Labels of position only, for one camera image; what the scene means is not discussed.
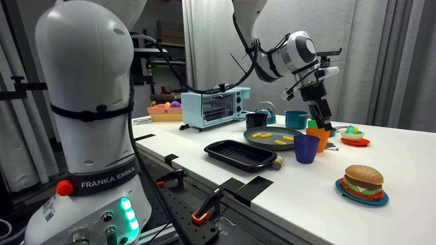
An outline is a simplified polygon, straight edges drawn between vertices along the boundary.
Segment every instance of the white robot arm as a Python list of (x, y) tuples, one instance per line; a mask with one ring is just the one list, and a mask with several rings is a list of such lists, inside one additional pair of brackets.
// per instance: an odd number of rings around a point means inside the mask
[[(331, 129), (331, 111), (323, 96), (326, 88), (323, 79), (339, 72), (338, 66), (323, 66), (318, 61), (315, 45), (305, 31), (297, 31), (285, 38), (269, 51), (258, 46), (255, 36), (255, 23), (267, 0), (233, 0), (235, 15), (233, 21), (240, 35), (245, 51), (255, 62), (255, 70), (260, 80), (274, 81), (288, 73), (293, 73), (297, 79), (303, 99), (309, 103), (311, 114), (316, 119), (319, 128)], [(260, 49), (262, 54), (255, 55), (254, 51)], [(286, 89), (284, 98), (292, 99), (297, 85)]]
[(132, 243), (151, 215), (128, 133), (128, 27), (146, 0), (96, 2), (57, 1), (37, 24), (68, 175), (31, 216), (26, 245)]

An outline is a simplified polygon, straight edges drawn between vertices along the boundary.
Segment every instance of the green light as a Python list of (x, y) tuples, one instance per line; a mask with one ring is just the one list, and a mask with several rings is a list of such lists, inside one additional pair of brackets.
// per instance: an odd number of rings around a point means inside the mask
[(121, 207), (123, 207), (124, 209), (130, 209), (130, 208), (132, 207), (131, 200), (128, 200), (128, 197), (123, 197), (123, 198), (121, 198)]
[(126, 212), (126, 216), (127, 216), (128, 220), (135, 219), (135, 212), (134, 212), (134, 209)]
[(132, 228), (132, 230), (136, 230), (138, 227), (139, 227), (138, 220), (136, 220), (136, 219), (135, 219), (135, 220), (132, 220), (132, 222), (131, 222), (131, 228)]

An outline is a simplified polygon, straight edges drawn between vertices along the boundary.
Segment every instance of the orange object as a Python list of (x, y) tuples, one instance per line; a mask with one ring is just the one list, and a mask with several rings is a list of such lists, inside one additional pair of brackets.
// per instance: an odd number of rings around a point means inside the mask
[(70, 196), (74, 190), (74, 186), (70, 179), (61, 179), (56, 185), (56, 193), (59, 196)]
[(316, 152), (323, 152), (327, 145), (330, 132), (324, 128), (307, 128), (305, 133), (319, 138)]
[(195, 215), (196, 212), (191, 215), (192, 223), (196, 226), (202, 226), (209, 220), (210, 212), (205, 212), (200, 217), (196, 217)]

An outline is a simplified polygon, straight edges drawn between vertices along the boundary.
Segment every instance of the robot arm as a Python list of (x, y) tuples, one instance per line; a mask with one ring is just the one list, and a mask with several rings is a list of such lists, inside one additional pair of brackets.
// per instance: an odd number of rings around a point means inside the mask
[(273, 49), (263, 50), (255, 58), (251, 53), (258, 51), (254, 26), (267, 0), (233, 0), (233, 21), (239, 36), (245, 46), (245, 51), (256, 64), (255, 70), (260, 80), (273, 83), (288, 73), (297, 79), (296, 85), (284, 92), (284, 98), (294, 98), (294, 89), (300, 84), (301, 96), (309, 104), (312, 118), (319, 128), (331, 129), (331, 111), (323, 96), (326, 88), (323, 79), (339, 72), (337, 66), (320, 65), (316, 55), (315, 45), (305, 31), (288, 34)]

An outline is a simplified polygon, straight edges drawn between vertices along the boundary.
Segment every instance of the cable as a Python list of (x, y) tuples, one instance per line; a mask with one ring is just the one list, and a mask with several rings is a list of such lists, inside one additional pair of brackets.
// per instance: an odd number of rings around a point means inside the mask
[(160, 231), (157, 231), (147, 243), (151, 243), (170, 223), (166, 223)]
[(316, 72), (319, 68), (309, 70), (307, 75), (304, 75), (303, 77), (300, 77), (300, 80), (297, 80), (288, 91), (293, 91), (294, 87), (297, 87), (304, 79), (307, 79), (309, 75), (312, 75), (314, 72)]
[(26, 231), (26, 227), (23, 227), (23, 228), (22, 228), (21, 231), (18, 231), (15, 235), (8, 236), (8, 238), (6, 238), (6, 239), (2, 239), (2, 241), (0, 241), (0, 245), (7, 245), (7, 243), (15, 241), (15, 239), (19, 238), (25, 231)]
[[(183, 81), (183, 79), (180, 77), (180, 75), (175, 70), (173, 65), (170, 64), (166, 53), (164, 53), (161, 45), (158, 42), (154, 43), (157, 46), (157, 49), (162, 53), (165, 61), (169, 64), (169, 68), (172, 69), (172, 72), (176, 75), (176, 77), (179, 79), (179, 81), (181, 81), (183, 85), (185, 85), (190, 91), (194, 91), (196, 94), (220, 94), (222, 92), (221, 89), (214, 89), (214, 88), (210, 88), (210, 89), (198, 89), (198, 88), (194, 88), (191, 87), (187, 81)], [(255, 60), (258, 60), (258, 51), (259, 50), (259, 40), (255, 39)], [(245, 79), (252, 73), (252, 70), (255, 69), (256, 66), (256, 62), (252, 62), (249, 69), (244, 73), (243, 77), (240, 77), (240, 80), (236, 83), (236, 84), (230, 84), (229, 88), (233, 88), (233, 87), (237, 87), (240, 85), (243, 81), (245, 81)]]
[(2, 241), (2, 239), (6, 239), (7, 236), (10, 236), (10, 234), (12, 232), (12, 226), (10, 222), (7, 222), (4, 219), (0, 219), (0, 223), (4, 223), (8, 228), (8, 231), (6, 234), (0, 235), (0, 241)]
[[(134, 96), (135, 96), (135, 88), (134, 88), (134, 79), (131, 77), (130, 79), (130, 104), (134, 104)], [(176, 231), (179, 232), (179, 236), (181, 238), (181, 241), (184, 243), (190, 243), (190, 238), (185, 236), (185, 232), (183, 231), (183, 228), (177, 224), (179, 222), (176, 222), (173, 213), (170, 212), (170, 207), (168, 205), (164, 194), (161, 193), (161, 190), (157, 187), (150, 171), (147, 170), (145, 162), (142, 160), (140, 155), (139, 155), (139, 151), (138, 151), (138, 147), (136, 147), (136, 141), (135, 141), (135, 137), (134, 137), (134, 126), (132, 126), (132, 111), (130, 111), (127, 114), (128, 117), (128, 134), (130, 134), (130, 140), (131, 140), (131, 145), (135, 151), (135, 156), (138, 159), (138, 163), (139, 163), (139, 171), (142, 174), (145, 174), (146, 179), (149, 181), (149, 185), (151, 187), (151, 190), (154, 192), (158, 202), (162, 205), (162, 209), (164, 212), (166, 213), (166, 216), (169, 217), (170, 223), (173, 223)]]

